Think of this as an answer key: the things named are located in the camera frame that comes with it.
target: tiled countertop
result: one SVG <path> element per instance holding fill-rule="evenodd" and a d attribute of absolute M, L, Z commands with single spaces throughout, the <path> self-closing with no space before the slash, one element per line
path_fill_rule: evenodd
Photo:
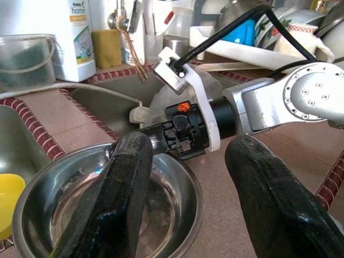
<path fill-rule="evenodd" d="M 240 76 L 262 77 L 252 73 L 248 76 L 246 72 L 249 71 L 243 71 Z M 64 152 L 113 141 L 106 130 L 99 128 L 60 90 L 38 92 L 19 99 L 25 102 Z M 327 123 L 287 124 L 257 138 L 278 155 L 314 194 L 344 149 L 344 132 L 328 127 Z M 224 163 L 224 151 L 231 139 L 221 142 L 221 150 L 187 161 L 202 186 L 205 210 L 198 237 L 185 258 L 256 257 L 237 191 Z M 341 189 L 330 213 L 344 224 L 342 207 L 344 191 Z M 14 248 L 0 253 L 0 258 L 13 257 L 17 257 Z"/>

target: white mug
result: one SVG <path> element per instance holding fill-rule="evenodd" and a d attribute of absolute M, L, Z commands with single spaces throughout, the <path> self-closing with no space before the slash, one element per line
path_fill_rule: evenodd
<path fill-rule="evenodd" d="M 316 49 L 320 49 L 327 56 L 327 62 L 333 63 L 334 54 L 332 51 L 324 45 L 321 39 L 313 35 L 318 27 L 307 24 L 290 23 L 288 30 L 289 33 L 304 47 L 308 52 L 314 55 Z M 286 55 L 296 56 L 298 58 L 304 58 L 303 55 L 290 44 L 285 37 L 281 36 L 276 42 L 274 51 L 280 52 Z"/>

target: white dish rack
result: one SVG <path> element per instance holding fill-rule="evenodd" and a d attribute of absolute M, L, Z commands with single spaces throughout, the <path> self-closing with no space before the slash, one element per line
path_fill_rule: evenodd
<path fill-rule="evenodd" d="M 210 37 L 213 26 L 193 26 L 190 29 L 190 47 L 197 47 L 203 41 Z M 288 63 L 300 61 L 302 59 L 290 55 L 284 55 L 279 52 L 274 52 L 262 48 L 246 46 L 225 40 L 219 40 L 207 52 L 220 55 L 225 58 L 238 60 L 240 62 L 250 63 L 255 66 L 267 68 L 270 70 L 278 69 Z M 198 59 L 202 60 L 203 55 L 200 54 Z M 295 68 L 288 69 L 284 73 L 289 73 Z"/>

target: black cable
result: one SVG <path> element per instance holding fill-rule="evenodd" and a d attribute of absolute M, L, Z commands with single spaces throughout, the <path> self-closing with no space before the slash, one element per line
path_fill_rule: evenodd
<path fill-rule="evenodd" d="M 215 33 L 213 36 L 205 40 L 203 43 L 199 44 L 197 47 L 188 52 L 185 56 L 173 61 L 170 65 L 171 69 L 174 71 L 181 71 L 184 64 L 188 63 L 198 54 L 205 51 L 207 48 L 209 48 L 214 43 L 222 39 L 224 36 L 231 33 L 233 30 L 235 30 L 238 26 L 246 22 L 248 19 L 251 19 L 251 17 L 259 14 L 263 15 L 264 13 L 270 19 L 272 24 L 278 29 L 281 35 L 284 36 L 286 40 L 289 41 L 289 43 L 292 44 L 303 56 L 305 56 L 308 60 L 316 60 L 316 58 L 311 53 L 309 53 L 296 39 L 293 38 L 292 35 L 290 35 L 290 33 L 286 30 L 286 28 L 280 23 L 278 18 L 275 16 L 274 12 L 272 11 L 269 5 L 258 4 L 257 6 L 243 14 L 241 17 L 239 17 L 232 23 L 228 24 L 226 27 L 224 27 L 223 29 Z"/>
<path fill-rule="evenodd" d="M 286 64 L 285 66 L 282 66 L 282 67 L 272 71 L 270 74 L 267 75 L 267 77 L 273 78 L 277 74 L 279 74 L 279 73 L 281 73 L 284 70 L 287 70 L 289 68 L 293 68 L 295 66 L 303 66 L 303 65 L 307 65 L 309 63 L 316 63 L 316 62 L 322 62 L 322 61 L 319 61 L 319 60 L 301 60 L 301 61 L 289 63 L 289 64 Z"/>

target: blue object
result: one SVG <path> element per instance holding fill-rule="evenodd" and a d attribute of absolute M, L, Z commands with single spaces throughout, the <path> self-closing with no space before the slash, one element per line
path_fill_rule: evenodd
<path fill-rule="evenodd" d="M 247 20 L 234 31 L 224 36 L 222 40 L 239 43 L 247 46 L 254 46 L 254 26 L 255 20 Z"/>

